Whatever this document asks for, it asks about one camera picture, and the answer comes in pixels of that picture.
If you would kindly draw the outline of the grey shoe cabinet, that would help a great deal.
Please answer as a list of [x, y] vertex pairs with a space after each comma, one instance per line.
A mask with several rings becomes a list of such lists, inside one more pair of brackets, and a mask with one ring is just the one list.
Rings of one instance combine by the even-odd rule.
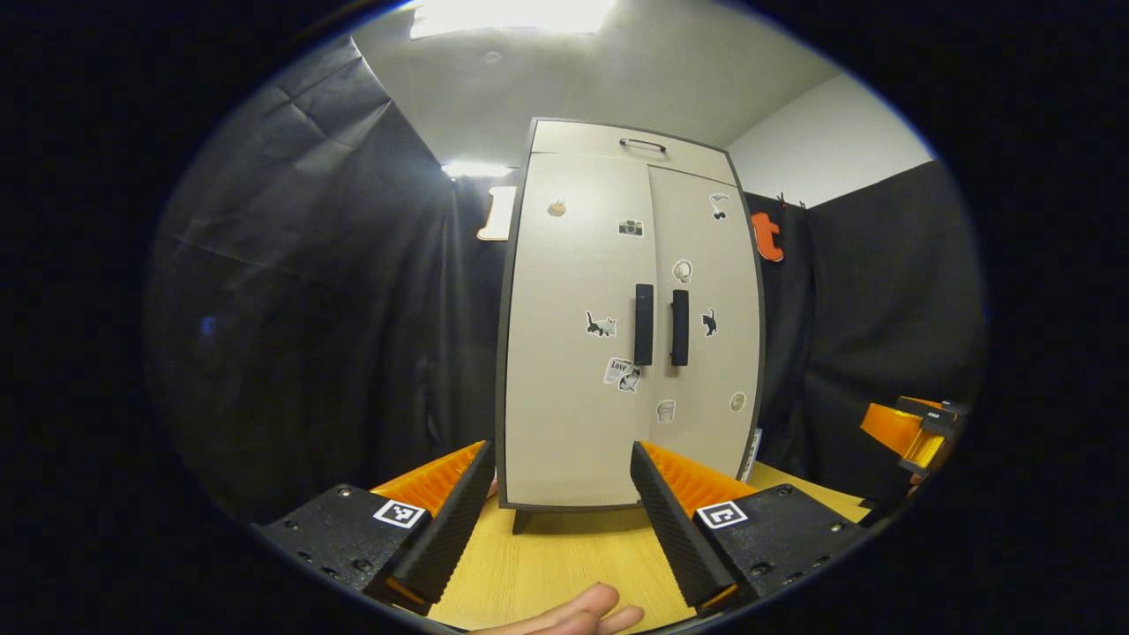
[[[532, 122], [531, 122], [531, 129], [530, 129], [530, 133], [528, 133], [528, 140], [527, 140], [526, 158], [524, 160], [523, 166], [520, 166], [519, 185], [517, 185], [516, 198], [515, 198], [515, 201], [513, 201], [513, 206], [511, 206], [511, 225], [509, 225], [509, 229], [508, 229], [508, 234], [507, 234], [507, 241], [508, 241], [507, 242], [507, 249], [505, 249], [504, 290], [501, 290], [501, 303], [500, 303], [500, 308], [499, 308], [499, 325], [497, 327], [497, 381], [496, 381], [497, 397], [496, 397], [495, 414], [496, 414], [496, 441], [497, 441], [497, 455], [496, 455], [497, 456], [497, 478], [499, 478], [499, 490], [497, 492], [497, 495], [499, 496], [499, 498], [497, 499], [497, 502], [499, 503], [499, 505], [501, 507], [504, 507], [504, 508], [511, 508], [513, 510], [513, 527], [511, 527], [511, 531], [513, 531], [514, 534], [520, 534], [520, 532], [523, 532], [526, 529], [526, 527], [528, 527], [528, 524], [532, 521], [532, 519], [534, 516], [536, 516], [536, 515], [548, 515], [548, 514], [558, 514], [558, 513], [610, 512], [610, 511], [618, 511], [618, 510], [623, 510], [623, 508], [632, 508], [632, 507], [636, 507], [636, 506], [639, 505], [639, 494], [637, 492], [636, 493], [637, 493], [638, 499], [632, 505], [593, 507], [593, 508], [584, 508], [584, 507], [539, 507], [539, 506], [525, 506], [525, 505], [520, 505], [519, 506], [519, 505], [516, 505], [516, 504], [508, 503], [507, 499], [505, 499], [505, 463], [504, 463], [504, 458], [505, 458], [505, 446], [504, 446], [504, 440], [505, 440], [505, 437], [504, 437], [504, 421], [505, 421], [505, 415], [504, 415], [504, 407], [505, 407], [505, 343], [504, 343], [504, 341], [505, 341], [505, 337], [507, 337], [507, 329], [508, 329], [508, 327], [507, 327], [508, 312], [509, 312], [508, 302], [511, 301], [511, 266], [513, 266], [511, 233], [515, 232], [517, 229], [517, 226], [519, 225], [519, 223], [516, 220], [515, 214], [517, 212], [517, 210], [520, 209], [520, 199], [523, 198], [523, 188], [524, 188], [524, 183], [525, 183], [527, 165], [528, 165], [528, 162], [530, 162], [530, 157], [531, 157], [531, 155], [533, 153], [533, 150], [532, 150], [532, 142], [533, 142], [533, 136], [534, 136], [535, 121], [537, 119], [554, 119], [554, 120], [564, 120], [564, 121], [574, 121], [574, 122], [585, 122], [585, 121], [574, 120], [574, 119], [557, 119], [557, 118], [545, 118], [545, 116], [539, 116], [539, 118], [535, 118], [535, 119], [532, 120]], [[650, 130], [645, 130], [645, 129], [637, 128], [637, 127], [625, 127], [625, 125], [622, 125], [622, 124], [613, 124], [613, 123], [605, 123], [605, 122], [590, 122], [590, 123], [603, 124], [603, 125], [612, 125], [612, 127], [624, 127], [624, 128], [630, 128], [630, 129], [636, 129], [636, 130], [641, 130], [641, 131], [650, 131]], [[719, 147], [711, 146], [711, 145], [706, 143], [706, 142], [701, 142], [701, 141], [697, 141], [697, 140], [692, 140], [692, 139], [686, 139], [686, 138], [679, 137], [679, 136], [665, 134], [665, 133], [660, 133], [658, 131], [650, 131], [650, 132], [654, 132], [654, 133], [657, 133], [657, 134], [667, 136], [667, 137], [672, 137], [672, 138], [684, 139], [684, 140], [689, 140], [689, 141], [693, 141], [693, 142], [698, 142], [698, 143], [704, 145], [707, 147], [714, 147], [714, 148], [717, 148], [717, 149], [721, 149]], [[746, 219], [749, 220], [749, 224], [750, 224], [751, 242], [753, 243], [753, 246], [754, 246], [754, 250], [755, 250], [755, 254], [758, 254], [758, 266], [759, 266], [758, 240], [755, 240], [754, 229], [753, 229], [753, 226], [751, 225], [751, 214], [750, 214], [749, 202], [746, 200], [746, 195], [744, 193], [744, 189], [741, 185], [741, 181], [739, 181], [739, 177], [737, 175], [737, 169], [735, 168], [735, 165], [734, 165], [733, 160], [730, 160], [730, 166], [733, 166], [733, 169], [734, 169], [734, 172], [736, 174], [736, 183], [737, 183], [736, 188], [738, 189], [738, 191], [741, 192], [741, 194], [744, 198], [745, 216], [746, 216]], [[765, 334], [765, 285], [763, 285], [763, 276], [762, 276], [762, 272], [761, 272], [761, 266], [759, 266], [759, 284], [761, 285], [761, 292], [759, 292], [759, 297], [761, 297], [761, 302], [762, 302], [762, 325], [763, 325], [763, 333]], [[763, 355], [763, 369], [762, 369], [761, 386], [759, 388], [758, 418], [755, 418], [755, 423], [758, 423], [758, 420], [759, 420], [759, 411], [761, 411], [761, 406], [762, 406], [762, 402], [763, 402], [763, 385], [765, 385], [765, 338], [763, 339], [762, 355]], [[647, 430], [649, 429], [650, 421], [653, 421], [653, 410], [650, 410], [650, 406], [653, 406], [653, 401], [648, 397], [646, 397], [646, 401], [647, 401], [647, 410], [646, 410], [646, 423], [647, 423], [647, 426], [646, 426], [646, 428], [644, 430], [641, 430], [640, 434], [638, 434], [638, 436], [637, 436], [637, 438], [636, 438], [634, 442], [637, 442], [637, 441], [649, 442], [648, 438], [647, 438]], [[745, 470], [745, 473], [741, 475], [741, 477], [737, 477], [737, 478], [744, 479], [744, 478], [747, 477], [747, 475], [751, 472], [751, 464], [754, 461], [755, 454], [758, 454], [758, 426], [755, 426], [755, 430], [754, 430], [753, 445], [751, 446], [751, 455], [750, 455], [749, 466], [747, 466], [747, 468]]]

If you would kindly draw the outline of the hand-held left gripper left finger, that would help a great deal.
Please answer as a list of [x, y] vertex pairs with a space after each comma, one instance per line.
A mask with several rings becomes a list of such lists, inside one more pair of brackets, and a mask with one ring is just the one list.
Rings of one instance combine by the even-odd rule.
[[493, 480], [493, 443], [479, 441], [374, 488], [339, 482], [254, 530], [335, 586], [425, 617], [467, 550]]

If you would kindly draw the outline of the beige cabinet drawer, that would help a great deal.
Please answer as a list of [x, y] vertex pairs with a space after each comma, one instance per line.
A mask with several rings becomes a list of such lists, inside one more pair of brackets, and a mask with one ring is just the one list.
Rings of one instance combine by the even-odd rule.
[[554, 119], [535, 121], [533, 153], [569, 153], [638, 160], [657, 168], [737, 186], [729, 156], [721, 149], [624, 127]]

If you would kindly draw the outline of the grey cabinet door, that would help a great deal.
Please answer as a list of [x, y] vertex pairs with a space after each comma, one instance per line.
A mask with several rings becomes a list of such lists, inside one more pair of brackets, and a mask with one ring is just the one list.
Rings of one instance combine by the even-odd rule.
[[636, 292], [657, 281], [644, 162], [532, 153], [511, 233], [505, 337], [505, 499], [632, 505], [647, 426]]
[[[758, 254], [737, 188], [648, 169], [653, 188], [654, 364], [647, 438], [662, 449], [741, 477], [749, 466], [763, 369]], [[673, 367], [672, 293], [689, 293], [688, 366]]]

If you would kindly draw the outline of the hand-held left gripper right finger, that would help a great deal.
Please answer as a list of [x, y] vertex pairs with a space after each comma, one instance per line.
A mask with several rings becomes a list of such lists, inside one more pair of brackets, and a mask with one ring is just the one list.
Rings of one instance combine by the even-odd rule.
[[698, 617], [798, 586], [870, 534], [790, 482], [753, 488], [648, 442], [633, 443], [630, 475]]

